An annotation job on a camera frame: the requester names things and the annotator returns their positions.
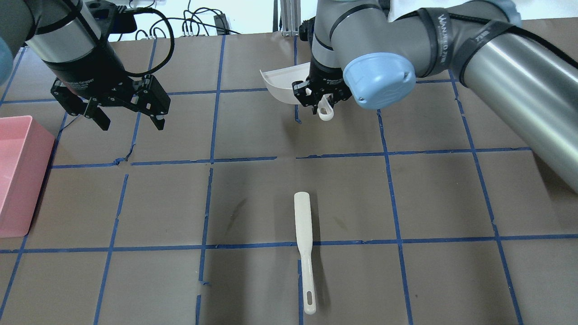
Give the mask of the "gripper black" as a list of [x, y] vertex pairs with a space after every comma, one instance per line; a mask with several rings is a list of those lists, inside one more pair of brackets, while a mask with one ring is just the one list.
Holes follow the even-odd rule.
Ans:
[[309, 74], [305, 80], [292, 82], [295, 98], [304, 107], [312, 107], [316, 115], [321, 110], [320, 101], [324, 95], [329, 95], [329, 105], [346, 101], [352, 95], [345, 84], [341, 68], [328, 67], [317, 61], [309, 62]]
[[56, 75], [50, 92], [66, 113], [85, 115], [103, 131], [110, 119], [100, 106], [126, 107], [149, 116], [163, 131], [171, 99], [152, 75], [127, 72], [112, 46], [97, 45], [88, 54], [67, 62], [50, 62]]

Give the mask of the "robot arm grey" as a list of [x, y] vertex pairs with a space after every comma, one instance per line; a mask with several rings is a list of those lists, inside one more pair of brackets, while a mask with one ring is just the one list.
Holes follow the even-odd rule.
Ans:
[[577, 189], [577, 61], [522, 28], [510, 0], [421, 8], [388, 21], [385, 0], [320, 0], [300, 37], [309, 75], [291, 96], [317, 111], [350, 97], [365, 109], [404, 99], [418, 78], [449, 70], [567, 185]]
[[[136, 30], [135, 16], [154, 14], [167, 25], [170, 48], [157, 66], [140, 73], [126, 70], [110, 45], [111, 34]], [[22, 46], [28, 46], [55, 74], [50, 92], [71, 116], [93, 120], [107, 131], [103, 107], [125, 107], [165, 126], [171, 99], [154, 76], [175, 51], [171, 23], [152, 7], [128, 8], [105, 0], [3, 0], [1, 2], [1, 82], [13, 71]]]

